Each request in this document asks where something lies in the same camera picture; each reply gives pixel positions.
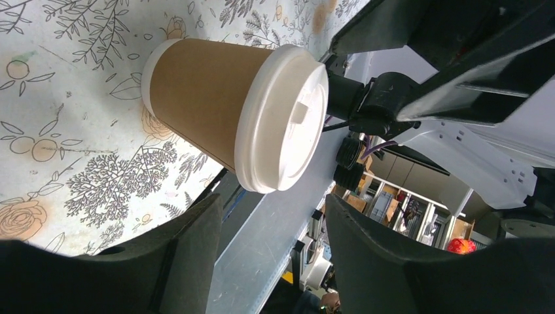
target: orange flower print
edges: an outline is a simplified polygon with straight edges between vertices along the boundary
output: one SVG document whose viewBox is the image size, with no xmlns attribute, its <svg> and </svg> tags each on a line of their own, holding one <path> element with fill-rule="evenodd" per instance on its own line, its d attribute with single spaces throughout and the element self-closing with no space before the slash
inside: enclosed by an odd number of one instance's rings
<svg viewBox="0 0 555 314">
<path fill-rule="evenodd" d="M 179 39 L 187 37 L 187 27 L 185 27 L 185 21 L 183 18 L 178 16 L 174 16 L 170 18 L 170 22 L 168 26 L 164 28 L 160 28 L 161 30 L 166 33 L 167 39 Z"/>
<path fill-rule="evenodd" d="M 329 0 L 328 2 L 328 12 L 333 13 L 335 6 L 337 5 L 337 0 Z"/>
<path fill-rule="evenodd" d="M 312 18 L 312 29 L 315 34 L 320 34 L 324 30 L 328 18 L 328 10 L 326 5 L 321 3 L 316 7 L 314 17 Z"/>
<path fill-rule="evenodd" d="M 25 241 L 46 222 L 46 211 L 38 201 L 24 201 L 0 209 L 0 240 Z"/>
<path fill-rule="evenodd" d="M 141 219 L 135 218 L 135 220 L 139 224 L 137 224 L 137 225 L 135 225 L 135 227 L 133 227 L 133 231 L 137 230 L 140 226 L 144 226 L 144 225 L 148 224 L 149 222 L 151 222 L 152 218 L 151 218 L 151 214 L 145 214 L 143 216 L 143 218 L 141 218 Z"/>
<path fill-rule="evenodd" d="M 281 20 L 281 16 L 283 14 L 283 8 L 281 5 L 276 6 L 276 15 L 274 15 L 274 20 Z"/>
<path fill-rule="evenodd" d="M 153 117 L 149 110 L 143 106 L 143 130 L 150 136 L 165 141 L 169 139 L 173 132 L 168 129 L 163 123 L 158 119 Z"/>
<path fill-rule="evenodd" d="M 200 180 L 200 183 L 204 183 L 204 187 L 207 188 L 212 182 L 212 180 L 214 180 L 214 176 L 210 175 L 210 177 Z"/>
</svg>

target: floral pattern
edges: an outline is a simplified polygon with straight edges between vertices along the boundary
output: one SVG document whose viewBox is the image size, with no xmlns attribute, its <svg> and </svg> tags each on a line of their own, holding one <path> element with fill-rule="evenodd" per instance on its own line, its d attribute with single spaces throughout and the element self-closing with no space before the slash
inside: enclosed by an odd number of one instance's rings
<svg viewBox="0 0 555 314">
<path fill-rule="evenodd" d="M 0 209 L 0 239 L 27 240 L 46 222 L 46 211 L 38 201 L 23 201 Z"/>
<path fill-rule="evenodd" d="M 367 1 L 0 0 L 0 239 L 98 254 L 181 215 L 222 166 L 145 110 L 152 51 L 191 37 L 320 58 Z"/>
</svg>

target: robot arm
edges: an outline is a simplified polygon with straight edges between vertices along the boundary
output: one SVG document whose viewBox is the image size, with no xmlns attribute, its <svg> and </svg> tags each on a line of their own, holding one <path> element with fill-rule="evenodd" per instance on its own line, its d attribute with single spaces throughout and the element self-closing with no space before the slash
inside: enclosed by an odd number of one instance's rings
<svg viewBox="0 0 555 314">
<path fill-rule="evenodd" d="M 537 177 L 530 165 L 497 150 L 461 124 L 424 120 L 393 138 L 455 175 L 494 209 L 525 207 Z"/>
</svg>

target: purple cable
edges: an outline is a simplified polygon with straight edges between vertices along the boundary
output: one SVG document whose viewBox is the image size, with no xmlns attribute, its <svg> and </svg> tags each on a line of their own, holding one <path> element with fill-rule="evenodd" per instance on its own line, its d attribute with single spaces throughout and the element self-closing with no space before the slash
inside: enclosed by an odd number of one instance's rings
<svg viewBox="0 0 555 314">
<path fill-rule="evenodd" d="M 366 149 L 370 149 L 370 146 L 372 146 L 372 137 L 369 135 L 365 135 L 365 140 L 366 140 Z"/>
<path fill-rule="evenodd" d="M 372 154 L 373 152 L 375 152 L 375 151 L 377 151 L 377 150 L 380 150 L 380 149 L 382 149 L 382 148 L 384 148 L 384 147 L 388 147 L 388 146 L 391 146 L 391 145 L 397 145 L 397 142 L 396 142 L 396 141 L 387 141 L 387 142 L 384 142 L 384 143 L 382 143 L 382 144 L 376 145 L 376 146 L 374 146 L 374 147 L 372 147 L 372 148 L 368 148 L 368 147 L 367 147 L 366 150 L 365 150 L 365 152 L 364 152 L 363 155 L 362 155 L 362 159 L 364 159 L 364 158 L 370 156 L 370 154 Z"/>
</svg>

